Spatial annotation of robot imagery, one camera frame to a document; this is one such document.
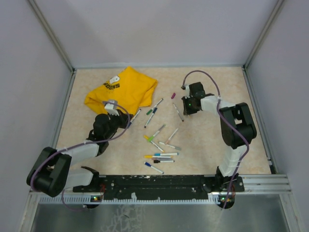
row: gray floor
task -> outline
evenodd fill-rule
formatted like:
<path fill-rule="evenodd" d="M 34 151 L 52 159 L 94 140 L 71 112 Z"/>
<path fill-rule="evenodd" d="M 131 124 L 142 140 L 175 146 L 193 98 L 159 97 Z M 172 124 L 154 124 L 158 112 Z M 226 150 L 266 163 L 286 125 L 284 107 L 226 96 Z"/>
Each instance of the gray floor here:
<path fill-rule="evenodd" d="M 279 196 L 237 196 L 230 210 L 216 205 L 100 205 L 73 212 L 41 204 L 32 232 L 285 232 Z"/>

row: yellow t-shirt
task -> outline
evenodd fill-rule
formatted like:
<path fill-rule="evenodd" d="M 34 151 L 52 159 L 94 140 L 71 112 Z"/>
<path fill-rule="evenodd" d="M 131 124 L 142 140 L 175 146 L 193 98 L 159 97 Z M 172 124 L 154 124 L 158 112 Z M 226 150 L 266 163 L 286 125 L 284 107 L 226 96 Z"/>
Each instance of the yellow t-shirt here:
<path fill-rule="evenodd" d="M 84 103 L 97 114 L 106 114 L 102 101 L 116 100 L 130 114 L 135 115 L 139 107 L 151 105 L 152 94 L 157 84 L 157 80 L 127 67 L 89 92 Z"/>

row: blue marker cap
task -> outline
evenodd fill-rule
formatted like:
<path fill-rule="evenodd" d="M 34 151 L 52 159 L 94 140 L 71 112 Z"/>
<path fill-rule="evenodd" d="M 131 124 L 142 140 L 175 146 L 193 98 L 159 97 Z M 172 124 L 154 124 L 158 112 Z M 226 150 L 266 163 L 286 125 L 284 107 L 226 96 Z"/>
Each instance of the blue marker cap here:
<path fill-rule="evenodd" d="M 148 167 L 151 167 L 151 164 L 148 163 L 148 162 L 145 162 L 144 164 L 145 164 L 146 166 L 148 166 Z"/>

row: white panel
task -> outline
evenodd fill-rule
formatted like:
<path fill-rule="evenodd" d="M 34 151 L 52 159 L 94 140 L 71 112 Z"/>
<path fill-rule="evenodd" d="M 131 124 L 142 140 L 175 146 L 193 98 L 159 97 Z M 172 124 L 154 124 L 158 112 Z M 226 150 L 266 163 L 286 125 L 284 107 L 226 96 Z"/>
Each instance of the white panel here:
<path fill-rule="evenodd" d="M 0 7 L 0 225 L 19 226 L 26 177 L 54 132 L 70 72 L 25 0 Z"/>
<path fill-rule="evenodd" d="M 249 68 L 275 161 L 309 229 L 308 0 L 286 1 Z"/>
<path fill-rule="evenodd" d="M 75 68 L 241 65 L 277 0 L 37 0 Z"/>

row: beige table surface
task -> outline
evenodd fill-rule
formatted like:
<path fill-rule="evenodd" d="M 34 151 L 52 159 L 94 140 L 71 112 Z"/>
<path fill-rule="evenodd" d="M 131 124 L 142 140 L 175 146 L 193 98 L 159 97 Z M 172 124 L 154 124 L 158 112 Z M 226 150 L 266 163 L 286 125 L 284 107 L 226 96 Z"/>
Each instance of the beige table surface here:
<path fill-rule="evenodd" d="M 204 70 L 217 82 L 221 96 L 232 103 L 248 103 L 251 113 L 253 108 L 247 91 L 241 67 L 185 67 L 185 68 L 137 68 L 136 70 L 158 80 L 158 86 L 154 91 L 153 105 L 159 99 L 164 98 L 158 106 L 151 123 L 145 129 L 144 124 L 149 116 L 146 112 L 151 107 L 144 107 L 131 127 L 117 140 L 111 141 L 106 151 L 95 158 L 76 164 L 73 168 L 88 166 L 100 172 L 100 174 L 159 174 L 157 171 L 145 166 L 144 155 L 159 152 L 152 144 L 146 142 L 143 135 L 153 135 L 157 129 L 166 124 L 166 127 L 155 137 L 154 141 L 166 141 L 172 132 L 179 127 L 179 131 L 170 142 L 182 148 L 180 155 L 174 163 L 155 164 L 165 174 L 214 174 L 216 167 L 223 160 L 225 143 L 221 137 L 219 117 L 211 113 L 198 112 L 184 117 L 184 122 L 179 119 L 172 102 L 181 113 L 183 112 L 184 90 L 181 89 L 185 75 L 192 70 Z M 64 117 L 59 136 L 58 148 L 69 147 L 82 142 L 87 138 L 93 128 L 96 113 L 84 105 L 84 99 L 88 92 L 102 85 L 111 77 L 117 75 L 122 69 L 92 69 L 78 70 L 70 95 L 70 100 Z M 201 74 L 193 73 L 186 84 L 202 82 L 206 93 L 216 93 L 211 80 Z M 161 147 L 165 152 L 176 150 Z M 250 145 L 250 151 L 244 158 L 240 174 L 269 174 L 270 169 L 258 130 L 257 137 Z"/>

